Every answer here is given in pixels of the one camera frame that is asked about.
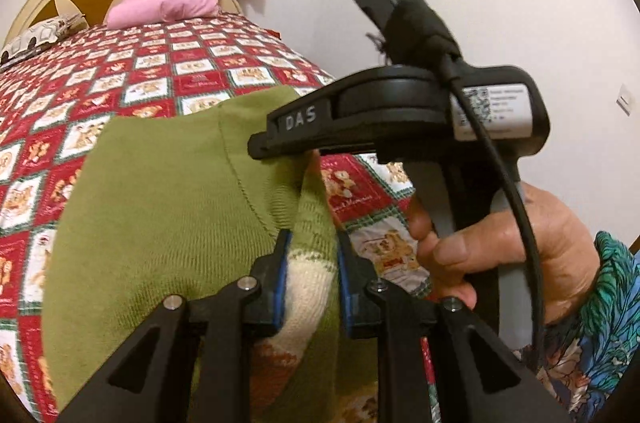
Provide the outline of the person's right hand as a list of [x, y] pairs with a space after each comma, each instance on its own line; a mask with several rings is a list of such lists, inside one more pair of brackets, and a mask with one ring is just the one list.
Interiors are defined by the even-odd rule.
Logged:
[[[600, 257], [588, 228], [556, 196], [530, 184], [524, 191], [544, 281], [544, 322], [551, 325], [585, 302]], [[409, 202], [407, 219], [410, 235], [418, 242], [416, 259], [430, 274], [433, 299], [456, 296], [474, 308], [477, 293], [467, 275], [525, 261], [520, 230], [508, 210], [444, 239], [436, 235], [430, 214], [416, 196]]]

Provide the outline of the floral sleeve forearm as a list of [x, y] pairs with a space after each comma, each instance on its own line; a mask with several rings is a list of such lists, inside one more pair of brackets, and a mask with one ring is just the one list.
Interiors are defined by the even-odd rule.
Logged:
[[600, 231], [593, 287], [578, 309], [544, 334], [537, 379], [574, 422], [592, 422], [639, 349], [639, 261]]

